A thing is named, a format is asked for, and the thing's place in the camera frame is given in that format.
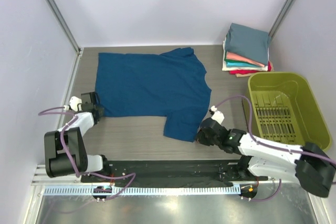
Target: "white wall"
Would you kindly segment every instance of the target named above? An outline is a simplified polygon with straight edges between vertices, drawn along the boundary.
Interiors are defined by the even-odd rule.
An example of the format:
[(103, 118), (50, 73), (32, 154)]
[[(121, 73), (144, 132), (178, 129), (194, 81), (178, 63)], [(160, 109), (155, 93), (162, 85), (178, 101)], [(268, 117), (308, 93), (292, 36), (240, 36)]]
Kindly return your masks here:
[[(276, 33), (270, 51), (277, 70), (294, 71), (308, 79), (334, 141), (336, 141), (335, 3), (335, 0), (296, 0)], [(335, 142), (328, 154), (336, 158)], [(335, 218), (335, 187), (327, 202), (329, 213)]]
[(12, 224), (58, 120), (37, 113), (61, 104), (76, 54), (45, 0), (0, 3), (0, 223)]
[(80, 46), (220, 44), (231, 22), (269, 31), (285, 0), (56, 0)]

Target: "blue shirt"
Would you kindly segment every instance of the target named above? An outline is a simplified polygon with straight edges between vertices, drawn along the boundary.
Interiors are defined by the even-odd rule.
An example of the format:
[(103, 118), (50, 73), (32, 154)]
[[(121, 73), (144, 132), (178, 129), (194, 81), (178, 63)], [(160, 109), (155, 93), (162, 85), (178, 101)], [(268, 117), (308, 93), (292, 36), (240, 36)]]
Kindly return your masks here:
[(160, 55), (99, 53), (96, 92), (104, 115), (166, 116), (163, 135), (194, 141), (211, 89), (194, 50)]

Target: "teal folded cloth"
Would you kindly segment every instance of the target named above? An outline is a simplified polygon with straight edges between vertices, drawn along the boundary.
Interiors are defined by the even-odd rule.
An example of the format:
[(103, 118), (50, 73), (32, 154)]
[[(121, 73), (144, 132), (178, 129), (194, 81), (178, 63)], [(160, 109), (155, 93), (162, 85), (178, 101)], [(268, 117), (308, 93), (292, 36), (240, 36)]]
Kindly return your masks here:
[(256, 66), (250, 63), (244, 62), (226, 62), (226, 67), (228, 68), (260, 68), (260, 66)]
[(271, 38), (265, 31), (232, 23), (226, 36), (225, 51), (267, 66)]

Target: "gray wood tabletop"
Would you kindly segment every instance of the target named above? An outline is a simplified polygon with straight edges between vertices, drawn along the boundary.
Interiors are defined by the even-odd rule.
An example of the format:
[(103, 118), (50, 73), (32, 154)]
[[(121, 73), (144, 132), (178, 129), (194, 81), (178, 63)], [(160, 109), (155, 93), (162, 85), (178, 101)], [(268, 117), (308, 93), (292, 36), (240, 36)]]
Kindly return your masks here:
[[(99, 52), (160, 54), (187, 46), (151, 47), (97, 47), (85, 48), (80, 60), (72, 95), (94, 91)], [(236, 78), (222, 71), (223, 48), (216, 46), (191, 46), (203, 63), (207, 85), (212, 89), (210, 106), (247, 89), (247, 77)], [(220, 106), (224, 113), (223, 126), (246, 130), (241, 99)], [(129, 116), (102, 118), (83, 137), (88, 154), (104, 154), (109, 160), (180, 160), (180, 159), (231, 159), (238, 155), (226, 154), (217, 146), (204, 146), (163, 136), (165, 117)]]

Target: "laundry basket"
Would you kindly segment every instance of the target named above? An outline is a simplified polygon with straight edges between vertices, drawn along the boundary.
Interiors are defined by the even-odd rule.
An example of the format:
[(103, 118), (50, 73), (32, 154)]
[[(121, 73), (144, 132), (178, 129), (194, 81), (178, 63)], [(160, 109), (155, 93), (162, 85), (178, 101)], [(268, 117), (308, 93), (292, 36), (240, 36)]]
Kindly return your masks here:
[[(285, 144), (317, 144), (324, 151), (331, 137), (305, 78), (295, 73), (256, 73), (248, 80), (246, 97), (253, 105), (253, 135)], [(243, 100), (246, 120), (248, 103)]]

